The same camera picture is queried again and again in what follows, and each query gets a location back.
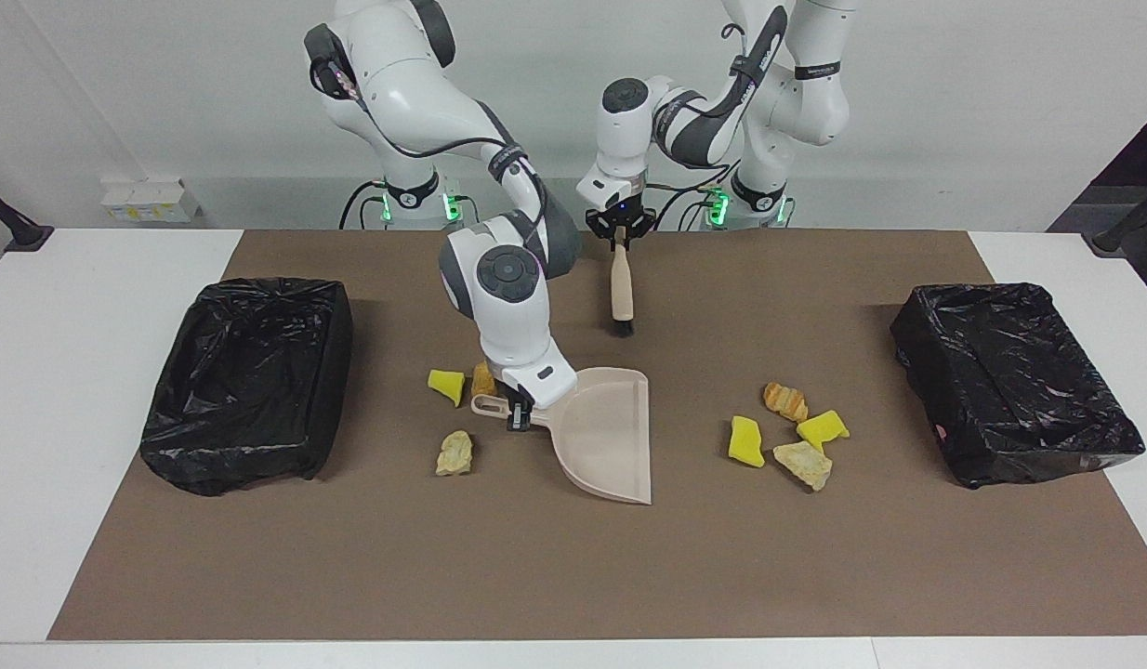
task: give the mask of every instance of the food scrap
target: food scrap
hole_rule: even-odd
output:
[[[462,386],[466,382],[467,376],[460,372],[444,372],[440,368],[429,369],[429,388],[453,399],[455,407],[462,403]]]
[[[487,360],[475,365],[475,374],[473,374],[471,379],[470,397],[475,397],[475,395],[492,395],[492,397],[497,397],[496,378],[492,376],[492,369],[487,367]]]
[[[451,476],[470,472],[473,446],[475,444],[466,429],[450,433],[450,436],[442,441],[442,452],[437,456],[437,470],[434,474]]]
[[[768,411],[777,412],[791,422],[804,422],[809,419],[809,407],[804,403],[804,394],[795,388],[770,383],[764,389],[764,405]]]
[[[821,415],[797,425],[797,435],[801,435],[804,441],[817,449],[817,452],[825,454],[822,444],[832,442],[837,437],[849,437],[850,429],[845,428],[836,411],[827,411]]]
[[[828,457],[818,452],[809,442],[777,446],[772,449],[772,456],[814,492],[826,487],[834,466]]]
[[[735,415],[731,419],[731,446],[727,454],[749,466],[764,466],[764,453],[759,450],[763,439],[759,423],[749,418]]]

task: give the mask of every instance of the white wall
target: white wall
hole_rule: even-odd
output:
[[[734,48],[713,0],[443,5],[451,79],[565,193],[603,85],[664,72],[713,93]],[[302,36],[331,6],[0,0],[0,194],[107,225],[99,179],[181,177],[208,225],[331,225],[375,171],[306,84]],[[802,150],[794,224],[1043,230],[1147,120],[1147,0],[868,0],[842,76],[852,123]],[[482,170],[447,165],[493,212]]]

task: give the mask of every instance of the dustpan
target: dustpan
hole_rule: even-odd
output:
[[[507,399],[490,395],[475,395],[470,410],[501,419],[510,412]],[[584,368],[564,398],[532,410],[532,423],[548,428],[556,460],[578,488],[608,500],[651,504],[647,376],[632,368]]]

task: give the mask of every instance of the brown table mat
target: brown table mat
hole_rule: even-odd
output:
[[[1100,473],[957,487],[888,325],[910,288],[991,278],[957,232],[655,234],[637,334],[608,335],[603,242],[552,283],[575,368],[650,380],[650,507],[578,491],[543,429],[424,386],[481,359],[438,233],[247,232],[226,274],[345,282],[354,355],[320,481],[204,499],[132,462],[52,639],[1147,635],[1147,549]],[[841,412],[820,495],[725,457],[732,414],[796,441],[764,383]],[[473,474],[434,477],[468,429]]]

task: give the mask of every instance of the trash bag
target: trash bag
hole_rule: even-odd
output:
[[[1145,450],[1040,286],[921,286],[891,334],[944,460],[968,488],[1050,481]]]
[[[312,479],[335,441],[350,355],[350,304],[338,281],[208,286],[164,364],[140,457],[200,496],[273,476]]]

